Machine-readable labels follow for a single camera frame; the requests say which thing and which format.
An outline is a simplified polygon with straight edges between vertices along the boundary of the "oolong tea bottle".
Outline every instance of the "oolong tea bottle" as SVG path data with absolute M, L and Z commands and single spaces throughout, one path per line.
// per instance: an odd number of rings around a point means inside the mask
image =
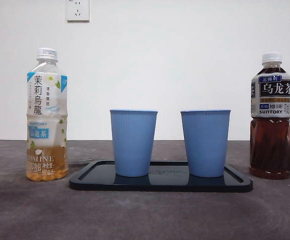
M 68 173 L 67 76 L 57 67 L 57 51 L 37 50 L 38 65 L 27 74 L 27 165 L 33 181 L 52 181 Z
M 251 81 L 251 174 L 266 179 L 290 176 L 290 75 L 280 52 L 263 55 L 263 69 Z

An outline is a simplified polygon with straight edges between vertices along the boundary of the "gray table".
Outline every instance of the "gray table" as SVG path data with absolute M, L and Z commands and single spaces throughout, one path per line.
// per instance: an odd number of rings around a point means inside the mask
M 0 240 L 290 240 L 290 178 L 248 173 L 249 142 L 230 141 L 227 163 L 248 175 L 247 193 L 77 191 L 75 171 L 113 159 L 110 141 L 69 141 L 63 179 L 25 177 L 26 142 L 0 140 Z M 185 161 L 183 141 L 156 141 L 153 161 Z

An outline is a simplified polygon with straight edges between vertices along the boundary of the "jasmine oolong tea bottle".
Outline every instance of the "jasmine oolong tea bottle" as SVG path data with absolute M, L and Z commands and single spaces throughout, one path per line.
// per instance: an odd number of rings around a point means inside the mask
M 27 74 L 27 164 L 33 181 L 52 181 L 68 173 L 67 76 L 57 67 L 57 51 L 37 50 L 37 66 Z

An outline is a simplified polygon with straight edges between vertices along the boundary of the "white bottle cap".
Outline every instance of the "white bottle cap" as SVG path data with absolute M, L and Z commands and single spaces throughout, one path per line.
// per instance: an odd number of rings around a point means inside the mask
M 269 52 L 263 55 L 262 63 L 282 62 L 282 54 L 280 52 Z
M 41 47 L 37 49 L 37 59 L 53 59 L 57 62 L 57 51 L 52 48 Z

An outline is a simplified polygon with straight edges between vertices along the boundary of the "cup rim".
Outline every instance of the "cup rim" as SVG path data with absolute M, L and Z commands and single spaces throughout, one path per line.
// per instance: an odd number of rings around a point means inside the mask
M 197 110 L 183 110 L 180 113 L 206 113 L 206 112 L 230 112 L 230 109 L 197 109 Z
M 141 112 L 141 113 L 158 113 L 156 110 L 144 110 L 144 109 L 110 109 L 110 112 Z

